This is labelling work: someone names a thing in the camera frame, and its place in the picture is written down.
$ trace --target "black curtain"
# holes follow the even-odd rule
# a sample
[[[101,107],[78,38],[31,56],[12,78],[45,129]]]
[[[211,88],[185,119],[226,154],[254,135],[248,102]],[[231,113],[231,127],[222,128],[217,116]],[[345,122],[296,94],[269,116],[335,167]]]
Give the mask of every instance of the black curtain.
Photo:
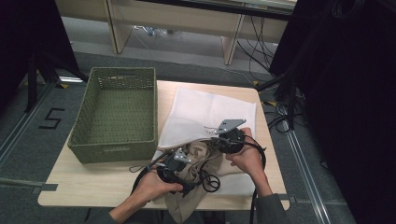
[[[46,52],[78,70],[54,0],[2,1],[0,30],[0,111],[26,75],[34,52]]]
[[[313,133],[358,223],[396,223],[396,8],[385,2],[366,0],[355,21],[333,18],[296,77]],[[295,41],[279,46],[299,48]],[[276,54],[273,69],[281,72],[290,55]]]

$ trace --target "gray carpet floor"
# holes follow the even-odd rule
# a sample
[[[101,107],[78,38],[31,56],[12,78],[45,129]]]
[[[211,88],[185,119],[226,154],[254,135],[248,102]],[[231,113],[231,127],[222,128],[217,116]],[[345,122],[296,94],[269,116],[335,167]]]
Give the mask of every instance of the gray carpet floor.
[[[255,80],[246,71],[226,71],[192,64],[163,63],[86,53],[76,53],[76,58],[81,71],[86,74],[89,74],[92,67],[155,67],[157,78],[161,80],[240,87],[251,87],[250,82]],[[60,70],[59,74],[71,76],[64,70]],[[269,75],[254,75],[261,76],[262,79],[271,78]],[[8,109],[1,114],[0,144],[5,142],[7,135],[23,115],[26,106],[26,88],[25,85],[21,85]],[[50,90],[21,140],[0,167],[0,178],[37,183],[46,181],[74,124],[84,91],[84,84]],[[270,101],[273,100],[273,93],[274,90],[263,91],[260,97],[264,101]],[[59,126],[53,130],[39,129],[39,126],[53,124],[53,121],[44,120],[53,107],[64,108],[64,111],[53,113],[54,117],[62,119]],[[275,111],[271,105],[264,105],[263,108],[264,111]],[[274,114],[266,114],[266,118],[270,122]],[[296,122],[299,123],[295,125],[296,134],[332,223],[355,223],[332,174],[320,165],[322,160],[320,150],[314,135],[309,131],[309,124],[301,125],[305,124],[303,118],[297,118]],[[271,136],[287,192],[295,199],[287,211],[288,216],[293,223],[318,223],[286,134],[273,128]],[[36,202],[38,195],[32,190],[32,186],[0,184],[0,223],[81,223],[84,220],[87,208],[42,207]],[[248,216],[249,211],[225,213],[226,221],[232,224],[248,223]]]

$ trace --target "wooden table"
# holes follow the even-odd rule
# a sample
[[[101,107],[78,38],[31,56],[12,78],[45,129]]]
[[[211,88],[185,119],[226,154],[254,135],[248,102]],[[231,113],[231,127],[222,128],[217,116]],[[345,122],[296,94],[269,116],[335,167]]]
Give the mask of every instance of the wooden table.
[[[274,193],[286,194],[279,170],[274,146],[267,128],[258,93],[254,89],[225,87],[183,82],[158,81],[158,131],[161,133],[170,113],[177,87],[233,97],[256,103],[256,140],[267,147],[266,173]],[[115,207],[131,193],[138,173],[129,172],[133,165],[146,165],[148,161],[121,161],[81,164],[73,152],[64,144],[46,184],[55,184],[54,191],[41,191],[38,203],[43,206]],[[251,196],[218,195],[207,193],[198,205],[198,210],[249,210]],[[282,201],[285,209],[289,201]],[[164,200],[151,202],[146,208],[166,209]]]

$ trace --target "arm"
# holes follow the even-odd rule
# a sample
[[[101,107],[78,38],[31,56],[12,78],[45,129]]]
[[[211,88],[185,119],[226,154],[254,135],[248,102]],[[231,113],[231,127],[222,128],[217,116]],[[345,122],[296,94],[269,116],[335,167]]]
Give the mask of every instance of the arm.
[[[122,204],[111,210],[109,213],[101,210],[91,217],[87,223],[123,223],[128,217],[144,207],[146,203],[163,196],[169,191],[181,191],[183,187],[179,184],[168,184],[161,181],[156,171],[150,171],[140,180],[139,185]]]
[[[249,128],[241,129],[241,131],[251,137]],[[245,141],[255,144],[250,137],[246,137]],[[256,186],[259,198],[255,200],[255,204],[259,223],[290,223],[279,197],[271,190],[267,175],[262,167],[259,151],[255,147],[244,145],[240,152],[227,154],[225,158],[232,162],[232,166],[236,165],[250,175]]]

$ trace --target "hand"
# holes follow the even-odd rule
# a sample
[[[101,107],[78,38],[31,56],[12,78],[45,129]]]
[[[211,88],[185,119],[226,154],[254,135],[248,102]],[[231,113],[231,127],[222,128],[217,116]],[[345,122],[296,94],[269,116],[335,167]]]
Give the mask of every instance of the hand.
[[[256,145],[256,143],[251,139],[251,130],[250,128],[241,129],[242,132],[245,133],[245,142]],[[225,159],[231,161],[232,166],[237,166],[243,172],[252,176],[255,175],[258,171],[262,171],[262,157],[260,156],[257,148],[249,145],[244,145],[241,151],[234,154],[226,154]]]
[[[128,217],[140,208],[144,207],[149,201],[154,200],[169,191],[181,190],[183,190],[183,186],[163,182],[158,177],[157,171],[152,170],[143,176],[131,196],[129,196],[122,204],[110,211],[110,215],[117,223],[123,223]]]
[[[179,184],[169,184],[163,182],[157,174],[157,171],[151,170],[143,176],[134,190],[141,200],[148,203],[156,198],[163,196],[169,191],[181,191],[183,186]]]
[[[244,128],[241,131],[247,136],[245,137],[245,142],[256,145],[251,138],[250,128]],[[243,172],[250,175],[260,197],[273,194],[268,184],[267,175],[262,167],[262,157],[257,148],[244,145],[238,153],[226,154],[225,159],[231,161],[232,166],[236,165]]]

